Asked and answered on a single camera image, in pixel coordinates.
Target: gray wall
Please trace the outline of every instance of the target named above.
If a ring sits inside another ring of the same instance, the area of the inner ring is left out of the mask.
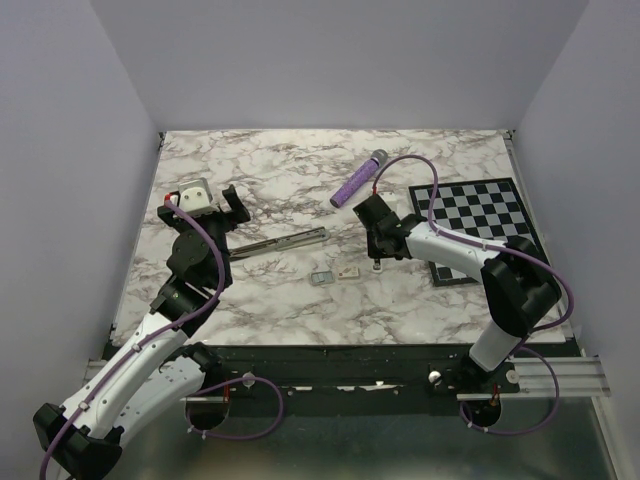
[[[104,345],[157,134],[85,0],[0,15],[0,478],[36,478],[31,417]]]
[[[578,326],[640,473],[640,2],[591,0],[516,137]]]
[[[513,128],[586,0],[92,0],[165,129]]]

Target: black and white checkered board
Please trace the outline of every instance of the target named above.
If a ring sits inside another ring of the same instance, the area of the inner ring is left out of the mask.
[[[416,214],[427,216],[432,189],[433,185],[409,187]],[[443,183],[438,186],[433,215],[438,224],[451,230],[487,240],[508,240],[520,235],[543,251],[511,178]],[[475,282],[444,265],[429,262],[429,268],[436,287]]]

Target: gray floor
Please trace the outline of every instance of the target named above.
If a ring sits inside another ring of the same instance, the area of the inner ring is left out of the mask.
[[[512,401],[502,428],[533,424],[546,401]],[[268,419],[232,419],[249,433]],[[182,406],[149,425],[127,448],[109,480],[204,479],[614,479],[588,399],[565,400],[541,432],[496,438],[459,418],[427,416],[286,418],[253,442],[202,439],[186,433]]]

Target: marble table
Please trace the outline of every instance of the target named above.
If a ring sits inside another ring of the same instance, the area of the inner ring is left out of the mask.
[[[333,192],[382,148],[391,156],[425,155],[442,182],[513,176],[496,131],[231,130],[167,134],[116,320],[114,343],[134,331],[168,278],[166,258],[176,233],[157,217],[164,194],[204,177],[212,190],[230,183],[253,218],[229,235],[230,248],[320,226],[321,244],[269,253],[232,264],[234,284],[192,341],[210,345],[319,345],[473,342],[490,321],[480,285],[432,285],[420,261],[383,261],[375,273],[364,228],[352,211],[362,188],[340,210]],[[429,169],[408,160],[390,168],[380,191],[393,191],[409,213],[408,187],[431,183]],[[343,265],[360,278],[314,287],[309,274]],[[562,342],[551,330],[531,341]]]

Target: purple bottle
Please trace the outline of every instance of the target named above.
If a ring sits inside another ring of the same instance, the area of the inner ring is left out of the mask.
[[[340,189],[331,197],[329,202],[336,208],[340,208],[344,203],[351,198],[351,196],[358,191],[358,189],[367,183],[373,174],[376,173],[378,168],[382,167],[389,155],[384,150],[376,150],[371,154],[371,158],[364,162],[362,166],[351,175],[351,178],[347,180]]]

